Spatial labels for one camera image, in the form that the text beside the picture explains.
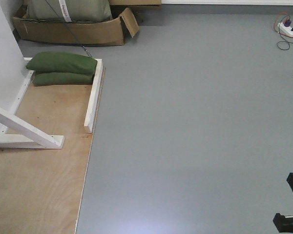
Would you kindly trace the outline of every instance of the white label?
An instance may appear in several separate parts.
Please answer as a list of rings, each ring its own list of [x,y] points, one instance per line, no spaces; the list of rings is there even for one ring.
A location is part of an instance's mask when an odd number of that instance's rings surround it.
[[[65,22],[71,22],[71,18],[69,16],[69,13],[68,13],[68,9],[67,9],[67,6],[66,6],[66,1],[65,0],[59,0],[59,3],[60,3],[60,7],[61,7],[61,10],[62,10],[62,15],[64,17],[64,20]]]

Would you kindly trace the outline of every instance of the cardboard box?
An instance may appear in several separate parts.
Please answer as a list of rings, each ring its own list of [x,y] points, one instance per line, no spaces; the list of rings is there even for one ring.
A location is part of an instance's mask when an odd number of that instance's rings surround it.
[[[101,23],[61,23],[23,19],[26,5],[12,18],[21,39],[61,44],[124,45],[125,32],[134,37],[139,26],[132,11],[126,8],[113,20]]]

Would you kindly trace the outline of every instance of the white power strip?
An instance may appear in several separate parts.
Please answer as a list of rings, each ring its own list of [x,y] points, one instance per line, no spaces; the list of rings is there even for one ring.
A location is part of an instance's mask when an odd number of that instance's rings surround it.
[[[293,38],[293,31],[291,31],[292,27],[286,27],[283,23],[279,23],[278,28],[280,28],[280,30],[282,30],[287,36]]]

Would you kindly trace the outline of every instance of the green sandbag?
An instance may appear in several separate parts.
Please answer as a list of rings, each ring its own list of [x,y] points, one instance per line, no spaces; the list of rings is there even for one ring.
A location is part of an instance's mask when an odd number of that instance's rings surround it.
[[[92,84],[94,75],[83,75],[75,73],[35,73],[33,84],[35,86],[53,84]]]
[[[41,52],[26,65],[29,70],[37,72],[69,72],[92,75],[97,61],[93,58],[68,52]]]
[[[94,23],[112,19],[108,0],[65,0],[72,21],[91,21]],[[59,0],[29,0],[27,17],[34,20],[64,21]]]

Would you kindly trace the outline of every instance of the plywood platform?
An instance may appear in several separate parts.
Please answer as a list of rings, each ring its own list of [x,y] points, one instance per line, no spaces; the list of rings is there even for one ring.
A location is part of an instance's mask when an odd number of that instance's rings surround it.
[[[65,142],[61,150],[0,149],[0,234],[75,233],[93,139],[84,130],[90,91],[28,88],[17,116]]]

